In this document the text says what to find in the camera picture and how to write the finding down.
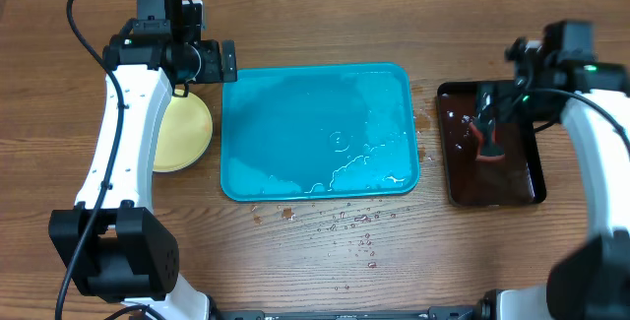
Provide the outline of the orange green scrub sponge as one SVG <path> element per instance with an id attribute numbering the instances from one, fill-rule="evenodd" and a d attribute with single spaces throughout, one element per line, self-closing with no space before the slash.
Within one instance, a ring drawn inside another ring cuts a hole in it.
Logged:
<path id="1" fill-rule="evenodd" d="M 495 122 L 493 119 L 476 118 L 470 129 L 477 140 L 475 159 L 478 161 L 497 161 L 505 156 L 504 150 L 496 143 Z"/>

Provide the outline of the yellow plate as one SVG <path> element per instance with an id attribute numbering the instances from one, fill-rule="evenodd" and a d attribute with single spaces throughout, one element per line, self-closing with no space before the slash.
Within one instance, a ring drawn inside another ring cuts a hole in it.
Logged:
<path id="1" fill-rule="evenodd" d="M 213 136 L 213 118 L 207 105 L 193 93 L 183 97 L 176 89 L 161 121 L 153 172 L 174 172 L 195 163 Z"/>

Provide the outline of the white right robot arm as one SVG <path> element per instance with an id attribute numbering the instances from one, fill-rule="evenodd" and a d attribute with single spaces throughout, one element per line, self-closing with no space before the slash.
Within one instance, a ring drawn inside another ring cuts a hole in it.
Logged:
<path id="1" fill-rule="evenodd" d="M 480 161 L 504 155 L 502 122 L 559 122 L 573 144 L 588 204 L 586 243 L 550 271 L 545 284 L 488 292 L 475 319 L 629 318 L 629 74 L 598 60 L 593 26 L 563 20 L 540 41 L 518 38 L 505 52 L 510 85 L 484 84 L 471 123 Z"/>

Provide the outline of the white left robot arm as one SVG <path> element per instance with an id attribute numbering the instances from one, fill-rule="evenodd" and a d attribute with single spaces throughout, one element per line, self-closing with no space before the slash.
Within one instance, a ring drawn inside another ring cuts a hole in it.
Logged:
<path id="1" fill-rule="evenodd" d="M 239 202 L 404 194 L 420 177 L 410 79 L 391 62 L 239 69 L 232 41 L 204 40 L 198 0 L 136 0 L 137 14 L 95 56 L 107 99 L 94 158 L 74 207 L 48 234 L 64 286 L 148 319 L 217 319 L 212 298 L 179 270 L 157 219 L 158 142 L 195 162 L 212 124 L 177 103 L 193 84 L 222 87 L 220 186 Z"/>

